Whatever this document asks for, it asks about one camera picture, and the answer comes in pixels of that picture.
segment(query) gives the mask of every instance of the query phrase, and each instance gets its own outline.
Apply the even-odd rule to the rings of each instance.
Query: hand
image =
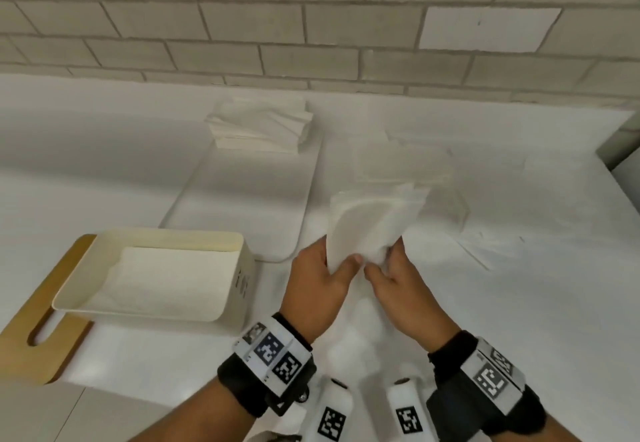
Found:
[[[361,255],[351,255],[331,275],[326,266],[326,236],[293,259],[280,313],[309,344],[335,321],[363,261]]]
[[[369,263],[364,275],[398,331],[418,341],[429,352],[441,348],[460,332],[407,258],[402,237],[391,248],[388,266],[386,276],[379,266]]]

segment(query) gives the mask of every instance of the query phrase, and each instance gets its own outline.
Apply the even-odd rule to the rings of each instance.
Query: brick wall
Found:
[[[523,53],[420,49],[487,6],[561,11]],[[640,0],[0,0],[0,73],[640,108]]]

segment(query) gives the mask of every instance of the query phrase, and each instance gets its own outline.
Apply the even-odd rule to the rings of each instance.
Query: cream plastic bin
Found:
[[[96,237],[52,307],[117,324],[238,334],[254,283],[239,233],[112,229]]]

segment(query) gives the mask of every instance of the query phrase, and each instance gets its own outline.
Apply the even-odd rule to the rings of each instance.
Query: wooden handle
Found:
[[[65,314],[44,342],[36,346],[34,339],[53,313],[53,298],[94,239],[95,235],[78,238],[0,333],[0,377],[46,384],[57,380],[67,367],[91,321]]]

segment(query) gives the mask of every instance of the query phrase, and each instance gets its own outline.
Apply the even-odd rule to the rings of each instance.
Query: person's left hand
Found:
[[[363,261],[361,255],[350,255],[331,275],[326,266],[326,236],[293,259],[280,313],[309,344],[335,321]]]

